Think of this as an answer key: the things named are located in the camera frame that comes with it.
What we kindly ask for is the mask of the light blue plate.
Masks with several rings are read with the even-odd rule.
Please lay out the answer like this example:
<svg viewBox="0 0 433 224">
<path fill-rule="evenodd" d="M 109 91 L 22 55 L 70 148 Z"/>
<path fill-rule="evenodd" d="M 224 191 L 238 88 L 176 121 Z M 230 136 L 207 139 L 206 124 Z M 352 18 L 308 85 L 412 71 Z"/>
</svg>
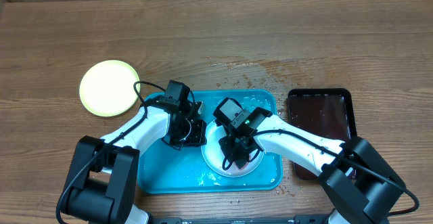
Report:
<svg viewBox="0 0 433 224">
<path fill-rule="evenodd" d="M 247 162 L 242 168 L 238 168 L 233 163 L 228 170 L 223 169 L 224 154 L 219 145 L 219 140 L 226 136 L 222 126 L 218 126 L 216 121 L 211 121 L 206 127 L 206 145 L 201 147 L 202 155 L 206 164 L 216 173 L 225 177 L 241 177 L 255 170 L 263 159 L 264 153 L 255 150 L 249 155 L 250 159 L 258 153 L 258 156 Z"/>
</svg>

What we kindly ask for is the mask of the yellow plate with red stain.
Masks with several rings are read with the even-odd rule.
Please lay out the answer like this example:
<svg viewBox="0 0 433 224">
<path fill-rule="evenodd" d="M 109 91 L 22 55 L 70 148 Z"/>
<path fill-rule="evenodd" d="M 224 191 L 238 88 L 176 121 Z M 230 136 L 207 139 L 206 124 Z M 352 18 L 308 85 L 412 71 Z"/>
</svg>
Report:
<svg viewBox="0 0 433 224">
<path fill-rule="evenodd" d="M 90 113 L 101 117 L 118 116 L 137 101 L 133 88 L 137 81 L 139 75 L 131 65 L 120 60 L 106 60 L 84 74 L 78 94 Z"/>
</svg>

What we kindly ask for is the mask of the orange and black sponge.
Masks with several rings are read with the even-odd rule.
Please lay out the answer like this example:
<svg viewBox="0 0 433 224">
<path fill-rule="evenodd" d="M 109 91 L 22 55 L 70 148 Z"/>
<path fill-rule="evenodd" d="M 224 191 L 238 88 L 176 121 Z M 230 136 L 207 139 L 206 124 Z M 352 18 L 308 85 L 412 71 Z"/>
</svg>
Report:
<svg viewBox="0 0 433 224">
<path fill-rule="evenodd" d="M 249 163 L 250 163 L 250 156 L 245 156 L 235 161 L 235 165 L 239 170 L 244 169 Z"/>
</svg>

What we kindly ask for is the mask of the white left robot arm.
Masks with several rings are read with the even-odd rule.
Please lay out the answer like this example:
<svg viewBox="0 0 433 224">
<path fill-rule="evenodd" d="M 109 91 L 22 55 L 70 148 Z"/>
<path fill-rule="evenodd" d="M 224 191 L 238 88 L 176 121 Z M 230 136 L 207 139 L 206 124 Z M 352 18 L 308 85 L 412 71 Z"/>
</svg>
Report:
<svg viewBox="0 0 433 224">
<path fill-rule="evenodd" d="M 74 151 L 55 215 L 88 223 L 150 223 L 150 214 L 134 205 L 139 158 L 165 137 L 175 149 L 206 143 L 202 102 L 147 100 L 138 113 L 116 131 L 101 138 L 82 137 Z"/>
</svg>

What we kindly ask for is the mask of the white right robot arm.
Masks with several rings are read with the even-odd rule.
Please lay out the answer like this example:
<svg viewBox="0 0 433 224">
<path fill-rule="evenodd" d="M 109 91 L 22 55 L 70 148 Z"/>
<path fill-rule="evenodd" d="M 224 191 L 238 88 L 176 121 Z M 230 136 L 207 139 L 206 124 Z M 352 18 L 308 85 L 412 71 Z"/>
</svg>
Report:
<svg viewBox="0 0 433 224">
<path fill-rule="evenodd" d="M 334 205 L 328 223 L 383 223 L 419 208 L 416 195 L 363 138 L 350 144 L 323 138 L 263 108 L 253 112 L 219 108 L 213 114 L 234 139 L 225 153 L 228 160 L 262 150 L 286 157 L 318 176 Z"/>
</svg>

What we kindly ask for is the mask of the teal plastic tray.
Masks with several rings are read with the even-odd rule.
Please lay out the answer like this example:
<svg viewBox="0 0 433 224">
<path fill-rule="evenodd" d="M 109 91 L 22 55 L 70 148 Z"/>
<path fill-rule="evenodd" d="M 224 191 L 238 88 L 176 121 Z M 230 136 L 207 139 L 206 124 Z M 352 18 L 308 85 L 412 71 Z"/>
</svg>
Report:
<svg viewBox="0 0 433 224">
<path fill-rule="evenodd" d="M 249 111 L 261 107 L 277 113 L 275 98 L 262 89 L 194 91 L 193 94 L 205 105 L 202 117 L 207 124 L 214 120 L 212 113 L 226 97 L 235 99 Z M 139 159 L 137 182 L 149 194 L 260 191 L 277 187 L 283 178 L 281 157 L 262 153 L 258 160 L 257 167 L 247 175 L 229 177 L 212 170 L 200 148 L 178 151 L 158 140 Z"/>
</svg>

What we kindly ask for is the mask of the black water tray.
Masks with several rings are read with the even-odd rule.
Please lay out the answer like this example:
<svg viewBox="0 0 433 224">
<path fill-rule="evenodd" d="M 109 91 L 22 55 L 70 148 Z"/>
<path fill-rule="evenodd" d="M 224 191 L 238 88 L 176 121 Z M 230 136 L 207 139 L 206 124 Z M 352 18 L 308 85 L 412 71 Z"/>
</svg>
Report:
<svg viewBox="0 0 433 224">
<path fill-rule="evenodd" d="M 346 142 L 357 136 L 352 97 L 345 88 L 293 89 L 287 107 L 294 127 Z"/>
</svg>

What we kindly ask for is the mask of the black rail at table edge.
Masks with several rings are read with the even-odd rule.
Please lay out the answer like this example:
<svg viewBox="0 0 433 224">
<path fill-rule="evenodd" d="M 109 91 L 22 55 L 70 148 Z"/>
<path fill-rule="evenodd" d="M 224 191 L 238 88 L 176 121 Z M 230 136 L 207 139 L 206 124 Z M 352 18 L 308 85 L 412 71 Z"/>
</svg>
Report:
<svg viewBox="0 0 433 224">
<path fill-rule="evenodd" d="M 215 219 L 181 219 L 154 218 L 150 224 L 324 224 L 327 223 L 329 215 L 296 215 L 284 218 L 215 218 Z"/>
</svg>

